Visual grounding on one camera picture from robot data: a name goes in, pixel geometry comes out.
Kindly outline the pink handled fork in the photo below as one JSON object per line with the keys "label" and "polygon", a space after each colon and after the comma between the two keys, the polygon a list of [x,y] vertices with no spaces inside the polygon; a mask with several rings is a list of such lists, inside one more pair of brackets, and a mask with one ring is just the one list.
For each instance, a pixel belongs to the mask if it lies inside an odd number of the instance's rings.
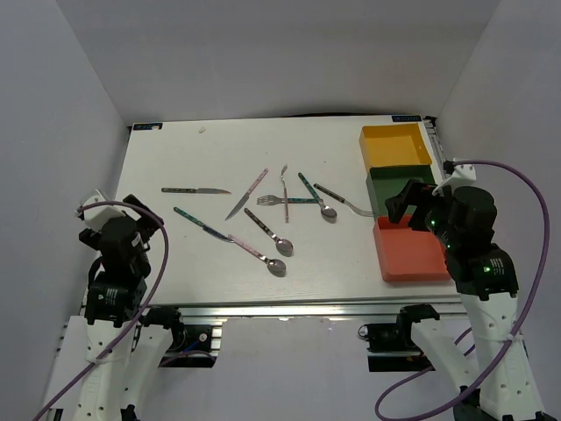
{"label": "pink handled fork", "polygon": [[288,164],[285,164],[280,172],[280,180],[283,187],[283,201],[284,201],[284,215],[285,215],[285,223],[289,223],[289,209],[288,209],[288,189],[285,180],[285,173],[288,169]]}

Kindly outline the green handled spoon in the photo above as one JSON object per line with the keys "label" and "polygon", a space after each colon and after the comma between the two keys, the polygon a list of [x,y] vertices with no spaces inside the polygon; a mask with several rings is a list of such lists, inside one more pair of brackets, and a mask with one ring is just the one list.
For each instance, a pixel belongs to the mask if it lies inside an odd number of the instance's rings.
{"label": "green handled spoon", "polygon": [[323,199],[317,194],[315,188],[309,183],[303,173],[299,172],[298,177],[302,181],[306,189],[309,191],[309,193],[312,195],[312,197],[317,201],[322,217],[330,223],[335,223],[337,220],[337,212],[323,201]]}

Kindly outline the green handled knife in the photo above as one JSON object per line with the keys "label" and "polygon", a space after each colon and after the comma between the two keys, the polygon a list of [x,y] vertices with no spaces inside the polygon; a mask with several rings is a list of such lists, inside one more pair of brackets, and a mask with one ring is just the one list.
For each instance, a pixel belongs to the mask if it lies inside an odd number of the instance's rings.
{"label": "green handled knife", "polygon": [[201,221],[200,219],[190,215],[189,213],[187,213],[186,211],[182,210],[179,207],[173,207],[173,210],[176,214],[182,216],[183,218],[187,219],[188,221],[190,221],[191,223],[199,226],[204,232],[208,233],[209,235],[211,235],[212,237],[214,237],[215,239],[220,239],[224,242],[227,243],[232,243],[233,240],[230,239],[229,237],[223,235],[221,232],[215,230],[214,228],[210,227],[209,225],[205,224],[203,221]]}

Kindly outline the dark handled knife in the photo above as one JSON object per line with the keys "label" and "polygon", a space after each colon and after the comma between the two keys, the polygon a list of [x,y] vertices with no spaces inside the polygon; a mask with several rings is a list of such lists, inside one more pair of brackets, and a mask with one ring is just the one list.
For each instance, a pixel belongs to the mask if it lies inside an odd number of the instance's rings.
{"label": "dark handled knife", "polygon": [[210,195],[231,195],[231,192],[226,189],[216,188],[167,188],[160,189],[162,193],[170,194],[210,194]]}

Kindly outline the pink handled knife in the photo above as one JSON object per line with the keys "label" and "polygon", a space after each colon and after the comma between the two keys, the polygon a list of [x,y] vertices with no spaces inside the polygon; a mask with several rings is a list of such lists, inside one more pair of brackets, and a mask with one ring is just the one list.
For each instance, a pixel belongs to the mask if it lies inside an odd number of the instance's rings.
{"label": "pink handled knife", "polygon": [[248,190],[244,193],[244,195],[240,198],[237,204],[233,207],[233,209],[224,219],[225,221],[228,221],[229,219],[233,218],[242,209],[242,207],[248,201],[252,192],[259,186],[259,184],[266,177],[267,174],[268,174],[268,169],[264,168],[263,171],[259,174],[258,178],[251,184]]}

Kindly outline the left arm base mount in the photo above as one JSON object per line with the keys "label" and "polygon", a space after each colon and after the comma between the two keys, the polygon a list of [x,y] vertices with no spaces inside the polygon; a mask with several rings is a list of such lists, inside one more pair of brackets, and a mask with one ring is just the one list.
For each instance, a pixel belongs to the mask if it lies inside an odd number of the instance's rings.
{"label": "left arm base mount", "polygon": [[160,367],[213,367],[216,357],[211,352],[212,326],[185,325],[178,308],[151,308],[139,319],[140,332],[158,326],[169,332],[171,345],[163,353]]}

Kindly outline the dark handled spoon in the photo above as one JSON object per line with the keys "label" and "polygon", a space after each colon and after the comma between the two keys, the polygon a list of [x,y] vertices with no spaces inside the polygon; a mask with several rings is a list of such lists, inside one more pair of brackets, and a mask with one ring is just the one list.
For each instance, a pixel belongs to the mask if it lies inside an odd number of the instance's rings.
{"label": "dark handled spoon", "polygon": [[248,208],[244,208],[245,215],[251,219],[274,243],[277,251],[284,256],[291,256],[294,252],[294,245],[288,239],[284,239],[275,234],[267,225],[265,225],[253,212]]}

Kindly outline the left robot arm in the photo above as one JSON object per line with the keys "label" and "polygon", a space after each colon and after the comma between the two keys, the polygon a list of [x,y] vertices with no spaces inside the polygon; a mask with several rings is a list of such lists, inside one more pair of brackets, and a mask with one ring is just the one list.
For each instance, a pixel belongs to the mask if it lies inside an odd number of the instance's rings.
{"label": "left robot arm", "polygon": [[99,254],[88,274],[86,365],[35,419],[42,419],[80,385],[76,420],[137,420],[158,357],[164,348],[177,349],[185,339],[185,328],[167,319],[156,327],[150,352],[139,356],[133,351],[134,331],[156,291],[146,286],[152,272],[149,240],[165,231],[164,222],[135,196],[111,201],[98,189],[82,199],[75,215],[86,225],[79,240]]}

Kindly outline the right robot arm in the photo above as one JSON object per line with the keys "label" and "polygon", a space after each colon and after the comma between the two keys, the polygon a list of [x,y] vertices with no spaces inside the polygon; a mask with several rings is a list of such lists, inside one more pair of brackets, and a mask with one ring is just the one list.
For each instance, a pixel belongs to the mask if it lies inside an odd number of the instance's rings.
{"label": "right robot arm", "polygon": [[405,307],[395,337],[408,350],[420,348],[432,367],[446,375],[457,397],[457,420],[549,420],[519,333],[518,282],[510,256],[494,244],[497,210],[483,189],[444,188],[416,180],[386,200],[391,223],[408,207],[408,225],[433,234],[444,248],[445,266],[470,321],[478,368],[473,369],[429,304]]}

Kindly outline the dark handled fork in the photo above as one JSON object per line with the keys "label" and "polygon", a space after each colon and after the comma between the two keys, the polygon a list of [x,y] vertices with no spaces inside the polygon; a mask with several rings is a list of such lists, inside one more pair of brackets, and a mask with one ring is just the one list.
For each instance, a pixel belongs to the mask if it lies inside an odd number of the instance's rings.
{"label": "dark handled fork", "polygon": [[361,216],[361,217],[367,217],[367,218],[374,218],[375,214],[370,210],[362,210],[359,207],[357,207],[356,205],[352,204],[350,201],[348,201],[347,199],[345,199],[344,197],[340,196],[339,194],[325,188],[324,186],[315,183],[314,187],[316,189],[319,189],[321,192],[323,192],[324,194],[328,195],[329,197],[337,200],[338,202],[345,204],[348,208],[350,208],[355,214]]}

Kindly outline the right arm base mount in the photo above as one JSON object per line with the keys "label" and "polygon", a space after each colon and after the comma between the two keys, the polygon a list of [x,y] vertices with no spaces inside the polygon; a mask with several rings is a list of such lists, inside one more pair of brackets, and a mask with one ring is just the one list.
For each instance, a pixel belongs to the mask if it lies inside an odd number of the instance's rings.
{"label": "right arm base mount", "polygon": [[430,366],[423,351],[411,339],[413,323],[439,320],[430,304],[415,304],[400,309],[393,323],[361,325],[357,334],[368,344],[368,369],[371,373],[420,372]]}

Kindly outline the pink handled spoon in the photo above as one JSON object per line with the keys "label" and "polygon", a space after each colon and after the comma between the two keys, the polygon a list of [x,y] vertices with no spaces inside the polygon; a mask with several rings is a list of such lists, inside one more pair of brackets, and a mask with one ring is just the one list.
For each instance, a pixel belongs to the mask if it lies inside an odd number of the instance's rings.
{"label": "pink handled spoon", "polygon": [[271,259],[271,258],[266,257],[263,253],[260,253],[259,251],[257,251],[253,247],[247,245],[245,242],[243,242],[242,240],[238,239],[237,237],[235,237],[231,234],[228,235],[228,238],[231,241],[233,241],[237,246],[240,246],[245,251],[247,251],[249,254],[251,254],[253,257],[262,261],[266,265],[268,271],[272,275],[275,275],[277,277],[282,277],[282,276],[286,275],[287,267],[286,267],[286,264],[282,260]]}

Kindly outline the green handled fork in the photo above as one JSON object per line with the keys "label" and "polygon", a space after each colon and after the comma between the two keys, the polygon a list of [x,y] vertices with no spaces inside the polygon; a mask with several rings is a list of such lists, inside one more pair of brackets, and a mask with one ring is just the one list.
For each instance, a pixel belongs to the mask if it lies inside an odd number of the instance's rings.
{"label": "green handled fork", "polygon": [[272,206],[277,204],[310,204],[310,203],[317,203],[317,200],[314,198],[296,198],[296,197],[289,197],[285,199],[284,197],[277,197],[275,195],[265,195],[260,196],[256,200],[257,205],[266,205]]}

